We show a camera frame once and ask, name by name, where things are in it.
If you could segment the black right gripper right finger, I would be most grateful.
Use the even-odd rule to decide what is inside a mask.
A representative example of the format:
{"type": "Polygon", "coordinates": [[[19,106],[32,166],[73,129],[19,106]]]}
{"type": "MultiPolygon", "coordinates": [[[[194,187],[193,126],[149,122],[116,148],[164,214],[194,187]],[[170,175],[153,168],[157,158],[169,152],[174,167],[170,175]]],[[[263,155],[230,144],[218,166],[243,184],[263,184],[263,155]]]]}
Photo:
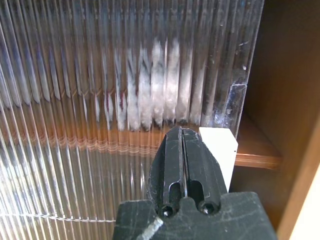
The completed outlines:
{"type": "Polygon", "coordinates": [[[187,196],[197,208],[219,208],[223,194],[223,176],[201,136],[189,128],[182,130],[187,196]]]}

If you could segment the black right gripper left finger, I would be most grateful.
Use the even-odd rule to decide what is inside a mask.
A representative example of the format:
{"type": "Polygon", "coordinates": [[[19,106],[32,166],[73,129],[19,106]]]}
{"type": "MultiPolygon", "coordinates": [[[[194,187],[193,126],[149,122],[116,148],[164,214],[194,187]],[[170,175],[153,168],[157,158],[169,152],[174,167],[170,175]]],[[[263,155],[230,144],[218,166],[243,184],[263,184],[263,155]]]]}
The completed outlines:
{"type": "Polygon", "coordinates": [[[183,198],[182,128],[169,130],[150,166],[148,199],[157,208],[179,208],[183,198]]]}

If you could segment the white door handle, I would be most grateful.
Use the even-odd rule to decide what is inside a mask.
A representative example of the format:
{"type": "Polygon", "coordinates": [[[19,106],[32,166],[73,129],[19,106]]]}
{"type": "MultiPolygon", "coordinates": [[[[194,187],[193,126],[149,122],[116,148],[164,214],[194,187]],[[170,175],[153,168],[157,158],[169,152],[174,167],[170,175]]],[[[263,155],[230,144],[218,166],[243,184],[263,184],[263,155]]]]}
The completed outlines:
{"type": "Polygon", "coordinates": [[[229,192],[239,146],[236,138],[228,128],[200,127],[198,133],[217,160],[229,192]]]}

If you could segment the white plush bear toy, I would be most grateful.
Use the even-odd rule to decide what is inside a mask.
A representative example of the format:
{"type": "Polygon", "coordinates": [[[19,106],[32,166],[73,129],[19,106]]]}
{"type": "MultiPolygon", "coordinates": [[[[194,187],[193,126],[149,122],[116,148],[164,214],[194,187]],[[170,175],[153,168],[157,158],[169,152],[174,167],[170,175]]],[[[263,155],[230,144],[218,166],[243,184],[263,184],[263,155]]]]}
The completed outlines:
{"type": "Polygon", "coordinates": [[[155,39],[147,47],[95,45],[89,60],[97,89],[96,122],[120,131],[200,126],[207,56],[202,39],[155,39]]]}

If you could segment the ribbed glass sliding door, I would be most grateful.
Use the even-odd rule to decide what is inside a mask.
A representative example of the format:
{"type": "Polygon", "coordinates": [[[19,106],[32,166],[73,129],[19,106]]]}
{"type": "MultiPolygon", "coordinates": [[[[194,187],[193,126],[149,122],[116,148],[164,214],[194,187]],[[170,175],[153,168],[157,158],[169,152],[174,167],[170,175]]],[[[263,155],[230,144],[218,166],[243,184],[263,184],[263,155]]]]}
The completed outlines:
{"type": "Polygon", "coordinates": [[[265,0],[0,0],[0,240],[107,240],[175,126],[238,134],[265,0]],[[96,45],[207,46],[201,124],[97,123],[96,45]]]}

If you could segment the wooden cabinet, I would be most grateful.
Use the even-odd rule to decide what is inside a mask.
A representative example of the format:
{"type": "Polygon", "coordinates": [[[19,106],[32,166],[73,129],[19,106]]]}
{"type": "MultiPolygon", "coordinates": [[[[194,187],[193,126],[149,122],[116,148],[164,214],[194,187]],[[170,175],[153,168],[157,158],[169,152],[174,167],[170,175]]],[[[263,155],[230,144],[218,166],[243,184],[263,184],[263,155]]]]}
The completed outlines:
{"type": "Polygon", "coordinates": [[[320,0],[265,0],[244,103],[259,154],[230,190],[256,192],[289,240],[320,165],[320,0]]]}

